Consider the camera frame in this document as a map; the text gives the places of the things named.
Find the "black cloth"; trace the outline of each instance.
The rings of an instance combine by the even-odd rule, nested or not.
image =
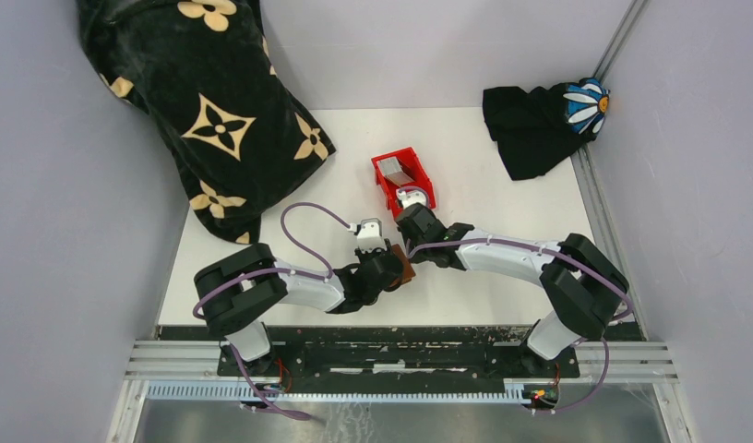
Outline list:
[[[156,124],[214,235],[256,242],[260,214],[336,151],[276,77],[258,0],[78,0],[78,15],[94,69]]]
[[[483,92],[483,116],[513,180],[545,175],[596,139],[609,91],[594,78],[525,92],[500,87]]]

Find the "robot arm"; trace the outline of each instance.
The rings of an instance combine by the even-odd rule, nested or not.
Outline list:
[[[198,272],[195,286],[202,299],[241,275],[271,269],[227,288],[202,306],[211,335],[226,338],[239,350],[250,372],[261,373],[273,359],[268,332],[259,317],[272,306],[303,305],[346,314],[372,305],[382,291],[395,290],[403,275],[403,262],[382,239],[381,226],[371,223],[374,221],[364,221],[358,230],[355,254],[359,262],[334,269],[330,278],[324,271],[276,259],[265,244],[251,245]]]
[[[410,256],[412,263],[431,261],[440,268],[495,272],[545,289],[554,311],[534,326],[524,342],[544,360],[556,358],[580,339],[601,339],[621,299],[590,276],[577,277],[577,269],[542,252],[573,257],[624,292],[628,289],[624,276],[582,235],[570,234],[563,242],[519,240],[470,224],[454,223],[448,228],[422,202],[405,208],[396,223],[408,248],[420,246]],[[440,242],[455,245],[433,245]],[[423,249],[423,245],[433,247]]]

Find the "cable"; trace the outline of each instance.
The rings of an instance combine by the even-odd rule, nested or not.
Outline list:
[[[310,248],[310,247],[302,244],[301,242],[297,241],[295,239],[295,237],[293,237],[293,235],[287,229],[287,224],[285,223],[284,218],[287,217],[287,213],[290,210],[293,210],[293,209],[295,209],[295,208],[297,208],[299,206],[307,206],[309,208],[315,208],[315,209],[321,210],[321,211],[325,212],[326,214],[328,214],[333,219],[335,219],[336,222],[341,223],[347,229],[350,228],[350,224],[348,222],[346,222],[343,218],[341,218],[338,215],[336,215],[332,210],[329,210],[328,208],[325,208],[322,205],[318,205],[317,203],[311,203],[311,202],[307,202],[307,201],[299,201],[297,203],[293,203],[292,205],[288,206],[287,208],[284,209],[284,211],[281,212],[281,230],[284,231],[284,235],[286,235],[287,238],[289,238],[290,241],[293,242],[296,246],[300,247],[305,252],[311,254],[312,256],[316,257],[319,261],[321,261],[322,264],[325,265],[325,268],[328,269],[328,278],[331,278],[331,277],[333,277],[333,267],[330,266],[330,262],[327,261],[327,260],[325,260],[325,258],[322,257],[321,255],[319,255],[318,252],[316,252],[314,249],[312,249],[312,248]]]
[[[241,274],[234,279],[227,281],[226,283],[222,284],[218,288],[214,289],[213,291],[207,293],[203,298],[200,299],[199,302],[194,307],[194,310],[192,311],[192,316],[195,318],[199,318],[201,320],[205,320],[205,317],[200,313],[200,309],[209,302],[213,297],[219,295],[220,293],[223,293],[225,290],[235,286],[236,284],[240,283],[244,280],[250,280],[255,277],[259,277],[260,275],[266,275],[266,274],[290,274],[292,272],[295,272],[298,275],[302,275],[304,277],[308,277],[310,279],[315,279],[319,281],[324,281],[326,278],[324,276],[315,274],[313,272],[307,272],[305,270],[299,270],[299,269],[286,269],[286,268],[267,268],[267,269],[258,269],[254,270],[252,272],[247,272],[246,274]]]
[[[604,338],[602,338],[601,342],[602,342],[602,346],[604,347],[604,367],[602,369],[602,375],[599,377],[599,381],[597,381],[597,384],[594,385],[593,389],[588,394],[586,394],[586,396],[583,397],[582,399],[575,401],[572,404],[568,404],[567,406],[555,408],[552,411],[542,411],[542,410],[534,410],[534,411],[538,411],[540,413],[562,413],[564,411],[569,411],[579,406],[582,406],[583,404],[589,402],[593,398],[594,394],[596,394],[599,391],[599,389],[602,388],[602,385],[604,384],[604,378],[607,377],[607,369],[610,367],[610,347],[608,347],[607,341]]]
[[[514,240],[507,240],[505,238],[470,238],[467,240],[458,240],[458,241],[451,241],[451,242],[436,242],[436,243],[426,243],[424,245],[419,245],[415,247],[414,249],[411,249],[411,252],[407,254],[408,259],[412,259],[415,254],[418,252],[424,250],[424,249],[431,249],[435,247],[448,247],[448,246],[460,246],[460,245],[478,245],[478,244],[497,244],[497,245],[506,245],[506,246],[512,246],[517,247],[519,249],[526,249],[528,251],[537,252],[540,254],[547,254],[551,257],[558,258],[562,261],[566,261],[568,264],[572,265],[573,267],[580,269],[581,272],[584,274],[592,277],[593,279],[597,280],[599,283],[604,285],[607,289],[613,291],[616,295],[618,295],[618,298],[621,299],[622,302],[624,302],[625,305],[627,305],[627,309],[622,312],[621,314],[618,314],[617,316],[613,317],[613,320],[620,320],[624,317],[629,316],[632,311],[634,311],[635,306],[632,304],[632,301],[629,300],[629,297],[627,297],[627,294],[624,293],[624,291],[621,291],[621,288],[618,286],[615,286],[612,284],[609,280],[607,280],[605,277],[600,275],[599,272],[595,271],[594,269],[589,268],[588,266],[580,263],[575,258],[569,257],[565,254],[562,254],[561,252],[554,251],[552,249],[544,249],[537,245],[532,245],[530,243],[523,243],[523,242],[517,242]],[[410,244],[409,241],[406,243],[406,250],[410,251]]]
[[[425,191],[425,189],[422,189],[419,186],[404,186],[396,189],[396,196],[400,193],[400,191],[418,191],[421,192],[425,196],[425,205],[428,208],[431,208],[431,196],[428,195],[428,193]]]
[[[238,353],[238,349],[230,343],[230,349],[233,350],[233,356],[235,357],[235,362],[238,364],[238,369],[241,371],[241,375],[244,376],[246,379],[246,383],[248,383],[249,388],[252,389],[252,391],[257,395],[257,397],[262,400],[268,406],[268,409],[256,409],[253,408],[252,411],[261,412],[261,413],[280,413],[281,415],[284,415],[287,418],[292,418],[293,420],[299,420],[299,421],[308,421],[311,420],[312,416],[308,413],[303,413],[301,411],[287,411],[283,410],[279,406],[276,406],[273,404],[272,401],[269,401],[268,398],[265,396],[265,394],[257,389],[257,386],[255,386],[252,379],[249,377],[248,373],[246,372],[246,368],[244,367],[244,362],[241,359],[241,354]]]

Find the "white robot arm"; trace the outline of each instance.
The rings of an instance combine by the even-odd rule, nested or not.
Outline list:
[[[586,237],[570,234],[567,240],[528,241],[491,234],[470,224],[449,228],[413,196],[396,217],[407,243],[410,261],[431,261],[440,268],[495,272],[534,283],[545,289],[554,310],[532,329],[524,344],[544,360],[552,360],[570,344],[599,340],[621,304],[621,298],[589,275],[576,277],[559,256],[573,257],[609,280],[625,293],[624,276]],[[400,194],[401,202],[409,196]]]

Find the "embroidered flower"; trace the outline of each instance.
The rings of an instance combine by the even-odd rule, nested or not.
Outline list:
[[[203,190],[203,193],[189,200],[189,205],[192,206],[193,210],[204,210],[205,208],[208,208],[210,209],[211,215],[217,219],[224,218],[224,208],[238,208],[244,206],[244,203],[246,203],[245,198],[223,197],[217,195],[216,191],[214,191],[212,187],[206,185],[202,180],[200,180],[200,188]]]
[[[599,81],[587,78],[582,85],[567,86],[567,123],[572,130],[582,134],[590,126],[596,135],[602,129],[604,114],[610,101],[610,91]]]
[[[241,160],[241,141],[255,117],[242,117],[224,111],[203,94],[200,96],[200,111],[197,121],[183,134],[182,138],[196,138],[205,141]]]
[[[249,233],[244,233],[240,237],[236,238],[235,242],[241,245],[249,245],[250,243],[252,243],[252,236]]]
[[[129,95],[129,92],[131,92],[132,88],[135,87],[135,85],[132,84],[131,81],[123,77],[119,77],[113,80],[113,83],[107,81],[107,78],[105,78],[105,76],[102,74],[100,74],[100,78],[104,82],[105,86],[110,88],[110,91],[119,99],[123,99],[124,97]]]
[[[230,26],[225,16],[235,14],[235,3],[230,0],[191,0],[178,2],[178,10],[189,18],[201,18],[212,30],[222,32]]]
[[[312,129],[303,117],[297,113],[295,114],[295,117],[298,119],[298,125],[301,128],[301,132],[306,136],[306,140],[301,143],[301,147],[298,148],[298,151],[295,153],[294,159],[305,159],[314,152],[320,159],[325,160],[328,157],[328,148],[322,144],[322,138],[319,137],[319,131],[321,129]]]

